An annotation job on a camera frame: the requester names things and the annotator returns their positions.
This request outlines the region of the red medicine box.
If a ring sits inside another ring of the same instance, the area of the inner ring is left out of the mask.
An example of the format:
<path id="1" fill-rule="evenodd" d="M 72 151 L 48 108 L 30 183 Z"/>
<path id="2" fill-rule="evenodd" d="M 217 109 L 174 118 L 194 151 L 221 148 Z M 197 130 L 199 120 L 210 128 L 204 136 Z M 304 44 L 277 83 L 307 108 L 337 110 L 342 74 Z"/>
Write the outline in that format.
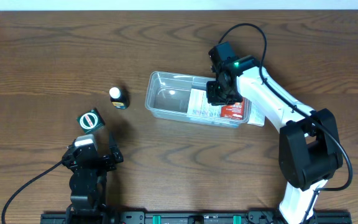
<path id="1" fill-rule="evenodd" d="M 226 105 L 221 108 L 221 117 L 235 120 L 243 120 L 244 110 L 244 101 L 240 103 L 234 103 L 233 105 Z"/>

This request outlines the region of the blue white medicine box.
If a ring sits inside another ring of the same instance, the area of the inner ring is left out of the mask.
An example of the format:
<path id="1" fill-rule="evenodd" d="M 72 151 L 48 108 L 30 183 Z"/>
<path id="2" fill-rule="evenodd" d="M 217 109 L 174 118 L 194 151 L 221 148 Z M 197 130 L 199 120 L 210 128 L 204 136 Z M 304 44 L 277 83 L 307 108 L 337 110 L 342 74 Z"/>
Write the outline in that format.
<path id="1" fill-rule="evenodd" d="M 206 91 L 192 88 L 187 114 L 208 118 L 220 118 L 222 106 L 213 106 L 208 103 Z"/>

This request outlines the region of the clear plastic container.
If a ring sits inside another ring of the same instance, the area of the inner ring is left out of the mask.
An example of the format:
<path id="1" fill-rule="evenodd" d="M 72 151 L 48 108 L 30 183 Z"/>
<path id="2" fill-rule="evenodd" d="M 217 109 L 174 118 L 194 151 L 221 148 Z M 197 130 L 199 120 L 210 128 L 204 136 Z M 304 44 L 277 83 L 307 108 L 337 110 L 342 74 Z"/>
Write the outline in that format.
<path id="1" fill-rule="evenodd" d="M 225 128 L 237 128 L 248 122 L 251 102 L 244 99 L 244 119 L 208 118 L 187 114 L 192 88 L 206 91 L 210 77 L 155 71 L 151 74 L 147 89 L 145 107 L 156 118 L 171 119 L 188 123 L 206 124 Z"/>

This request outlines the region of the white green medicine box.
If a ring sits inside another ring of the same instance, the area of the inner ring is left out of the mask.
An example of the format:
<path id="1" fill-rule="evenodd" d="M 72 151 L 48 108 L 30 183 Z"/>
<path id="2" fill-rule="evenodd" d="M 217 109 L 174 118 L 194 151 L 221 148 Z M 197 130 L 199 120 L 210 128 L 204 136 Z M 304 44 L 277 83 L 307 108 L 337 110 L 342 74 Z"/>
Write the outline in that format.
<path id="1" fill-rule="evenodd" d="M 247 124 L 260 127 L 264 126 L 265 124 L 265 115 L 263 114 L 263 112 L 261 112 L 261 110 L 259 110 L 259 108 L 255 104 L 251 105 Z"/>

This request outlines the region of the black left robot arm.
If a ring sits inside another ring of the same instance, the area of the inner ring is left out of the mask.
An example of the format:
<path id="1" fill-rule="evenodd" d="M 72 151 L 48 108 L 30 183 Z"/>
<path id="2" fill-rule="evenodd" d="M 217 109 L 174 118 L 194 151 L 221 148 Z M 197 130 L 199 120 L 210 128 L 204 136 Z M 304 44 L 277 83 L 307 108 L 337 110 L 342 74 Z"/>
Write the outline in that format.
<path id="1" fill-rule="evenodd" d="M 69 186 L 74 211 L 80 214 L 104 212 L 107 173 L 116 170 L 113 156 L 100 156 L 94 143 L 72 144 L 63 155 L 63 165 L 73 172 Z"/>

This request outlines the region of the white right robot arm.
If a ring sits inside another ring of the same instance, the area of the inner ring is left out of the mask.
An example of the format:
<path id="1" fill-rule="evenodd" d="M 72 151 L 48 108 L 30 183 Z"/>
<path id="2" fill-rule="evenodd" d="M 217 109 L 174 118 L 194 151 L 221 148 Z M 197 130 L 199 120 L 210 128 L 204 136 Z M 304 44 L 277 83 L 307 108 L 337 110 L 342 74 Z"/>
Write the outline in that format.
<path id="1" fill-rule="evenodd" d="M 278 207 L 285 223 L 341 223 L 341 215 L 316 213 L 318 194 L 343 157 L 329 110 L 315 111 L 296 100 L 253 56 L 213 60 L 216 78 L 155 71 L 145 98 L 157 118 L 225 128 L 254 124 L 256 113 L 279 133 L 279 166 L 287 180 Z"/>

